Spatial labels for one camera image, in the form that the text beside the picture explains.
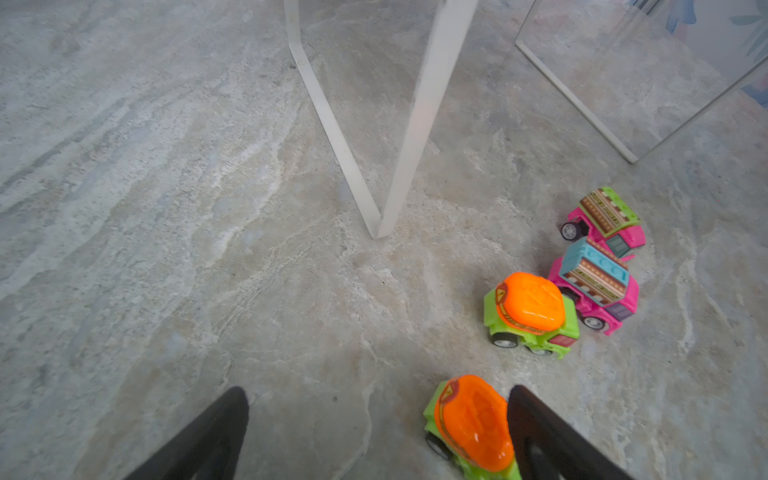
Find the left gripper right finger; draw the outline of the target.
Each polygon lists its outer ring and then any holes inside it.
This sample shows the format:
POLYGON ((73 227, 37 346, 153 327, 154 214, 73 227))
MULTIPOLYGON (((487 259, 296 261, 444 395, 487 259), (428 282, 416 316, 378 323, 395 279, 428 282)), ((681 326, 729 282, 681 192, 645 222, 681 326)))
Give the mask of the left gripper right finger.
POLYGON ((523 479, 631 479, 523 385, 510 391, 507 422, 523 479))

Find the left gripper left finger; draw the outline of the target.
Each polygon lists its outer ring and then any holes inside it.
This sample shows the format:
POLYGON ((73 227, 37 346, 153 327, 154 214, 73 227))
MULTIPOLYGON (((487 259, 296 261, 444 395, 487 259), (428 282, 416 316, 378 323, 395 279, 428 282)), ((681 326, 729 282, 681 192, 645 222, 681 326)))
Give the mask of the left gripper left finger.
POLYGON ((246 392, 229 388, 129 479, 232 479, 249 421, 246 392))

